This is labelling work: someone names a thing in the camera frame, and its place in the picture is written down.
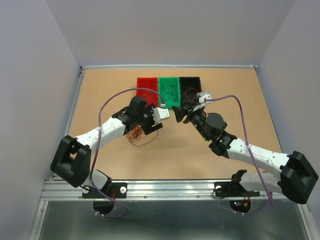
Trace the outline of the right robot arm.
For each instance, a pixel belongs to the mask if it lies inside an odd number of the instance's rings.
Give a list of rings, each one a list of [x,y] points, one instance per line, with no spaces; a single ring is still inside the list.
[[[280,193],[297,204],[306,204],[319,176],[301,152],[291,154],[270,151],[247,144],[229,134],[227,123],[218,113],[205,114],[201,108],[176,107],[173,112],[177,122],[192,123],[210,150],[217,156],[241,161],[264,170],[253,173],[238,171],[230,182],[231,192],[242,195],[249,191]]]

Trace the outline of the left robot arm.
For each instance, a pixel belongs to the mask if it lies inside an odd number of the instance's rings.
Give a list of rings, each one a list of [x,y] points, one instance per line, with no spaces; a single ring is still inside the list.
[[[105,123],[91,131],[72,137],[64,136],[56,150],[50,170],[71,186],[83,187],[88,193],[100,197],[113,194],[112,179],[100,170],[91,170],[92,155],[109,142],[141,127],[148,135],[163,127],[162,120],[170,117],[165,104],[157,107],[147,104],[139,96],[131,99],[128,106],[114,113]]]

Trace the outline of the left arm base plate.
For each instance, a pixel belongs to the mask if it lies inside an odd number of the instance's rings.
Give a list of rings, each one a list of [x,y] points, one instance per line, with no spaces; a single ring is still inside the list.
[[[93,186],[85,186],[86,190],[82,190],[83,199],[105,199]],[[125,199],[127,197],[128,184],[126,182],[108,181],[100,190],[109,198]]]

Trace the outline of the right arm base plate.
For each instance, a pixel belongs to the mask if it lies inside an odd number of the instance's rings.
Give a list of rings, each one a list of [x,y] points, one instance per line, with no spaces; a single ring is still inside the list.
[[[260,196],[259,191],[247,191],[238,182],[232,181],[216,182],[214,192],[217,198]]]

